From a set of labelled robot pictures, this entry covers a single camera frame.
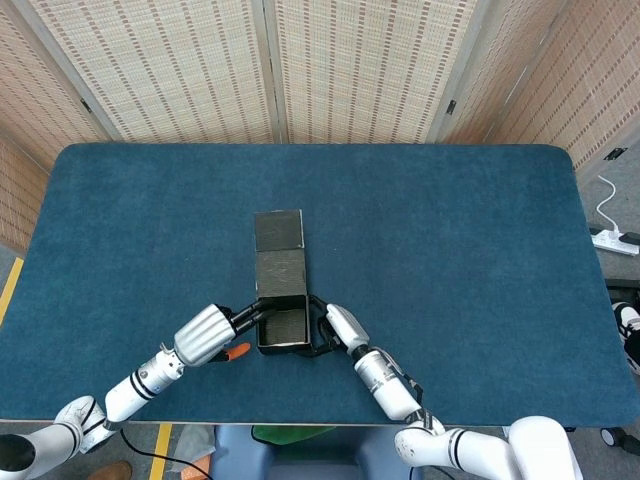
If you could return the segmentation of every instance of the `blue felt cloth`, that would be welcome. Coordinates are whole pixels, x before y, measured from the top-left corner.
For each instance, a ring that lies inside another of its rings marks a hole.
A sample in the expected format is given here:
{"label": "blue felt cloth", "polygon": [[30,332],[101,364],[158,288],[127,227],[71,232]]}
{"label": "blue felt cloth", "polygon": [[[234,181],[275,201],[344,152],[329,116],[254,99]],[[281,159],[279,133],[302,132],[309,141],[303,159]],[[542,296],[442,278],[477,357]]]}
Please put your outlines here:
{"label": "blue felt cloth", "polygon": [[[254,213],[297,208],[310,291],[349,308],[443,422],[640,413],[560,149],[87,144],[56,162],[0,329],[0,417],[102,399],[209,303],[250,303]],[[344,353],[255,348],[136,418],[386,422]]]}

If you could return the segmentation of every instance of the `white robotic arm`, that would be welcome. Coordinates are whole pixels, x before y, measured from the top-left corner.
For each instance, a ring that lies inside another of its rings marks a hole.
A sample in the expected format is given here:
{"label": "white robotic arm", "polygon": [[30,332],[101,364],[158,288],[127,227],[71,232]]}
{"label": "white robotic arm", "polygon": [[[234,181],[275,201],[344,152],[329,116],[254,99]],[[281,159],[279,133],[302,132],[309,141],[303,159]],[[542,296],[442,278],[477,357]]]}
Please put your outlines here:
{"label": "white robotic arm", "polygon": [[182,377],[184,367],[199,367],[222,348],[272,313],[259,300],[230,318],[209,305],[164,345],[151,360],[113,387],[105,397],[106,415],[93,397],[66,405],[53,425],[30,435],[0,435],[0,480],[39,477],[76,453],[102,446],[150,400]]}
{"label": "white robotic arm", "polygon": [[453,467],[492,480],[582,479],[564,429],[550,418],[516,421],[510,427],[509,443],[461,428],[445,431],[400,381],[396,372],[404,373],[396,362],[383,350],[369,346],[369,336],[356,318],[338,305],[323,306],[329,324],[355,362],[356,373],[387,417],[409,424],[395,437],[396,451],[407,465]]}

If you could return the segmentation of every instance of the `woven screen panel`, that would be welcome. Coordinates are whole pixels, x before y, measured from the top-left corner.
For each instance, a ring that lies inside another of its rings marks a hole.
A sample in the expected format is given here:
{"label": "woven screen panel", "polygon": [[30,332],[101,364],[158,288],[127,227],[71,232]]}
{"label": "woven screen panel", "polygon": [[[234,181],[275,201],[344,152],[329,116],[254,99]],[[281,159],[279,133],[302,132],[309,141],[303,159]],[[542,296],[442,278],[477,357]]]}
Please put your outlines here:
{"label": "woven screen panel", "polygon": [[276,0],[289,141],[424,142],[475,0]]}
{"label": "woven screen panel", "polygon": [[505,0],[500,11],[489,9],[487,16],[500,20],[468,66],[468,81],[456,98],[454,116],[441,133],[441,140],[484,142],[563,3],[564,0]]}
{"label": "woven screen panel", "polygon": [[103,140],[0,7],[0,129],[51,169],[71,143]]}
{"label": "woven screen panel", "polygon": [[630,124],[640,124],[640,2],[577,1],[493,141],[557,145],[579,169]]}
{"label": "woven screen panel", "polygon": [[273,140],[250,0],[31,3],[125,140]]}
{"label": "woven screen panel", "polygon": [[47,180],[41,168],[0,138],[0,242],[27,250]]}

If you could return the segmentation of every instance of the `electrical outlet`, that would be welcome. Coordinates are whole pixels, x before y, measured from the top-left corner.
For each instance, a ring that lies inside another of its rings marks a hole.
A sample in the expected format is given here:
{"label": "electrical outlet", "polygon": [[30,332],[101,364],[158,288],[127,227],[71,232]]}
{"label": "electrical outlet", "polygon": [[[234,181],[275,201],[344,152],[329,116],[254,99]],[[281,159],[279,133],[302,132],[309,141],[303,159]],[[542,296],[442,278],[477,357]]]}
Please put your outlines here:
{"label": "electrical outlet", "polygon": [[621,242],[619,240],[621,236],[622,235],[618,234],[618,236],[615,237],[612,230],[602,230],[597,235],[591,235],[591,241],[593,241],[595,247],[601,248],[602,250],[631,255],[632,257],[638,255],[638,253],[640,253],[640,247],[638,245]]}

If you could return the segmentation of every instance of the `white sneaker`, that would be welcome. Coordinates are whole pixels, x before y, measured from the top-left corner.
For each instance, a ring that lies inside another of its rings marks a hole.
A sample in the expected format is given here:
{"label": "white sneaker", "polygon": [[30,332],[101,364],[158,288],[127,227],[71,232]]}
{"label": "white sneaker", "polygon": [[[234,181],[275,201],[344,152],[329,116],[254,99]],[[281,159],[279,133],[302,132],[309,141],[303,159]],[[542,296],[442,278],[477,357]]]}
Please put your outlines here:
{"label": "white sneaker", "polygon": [[640,314],[628,303],[615,303],[612,307],[627,362],[631,371],[640,375]]}

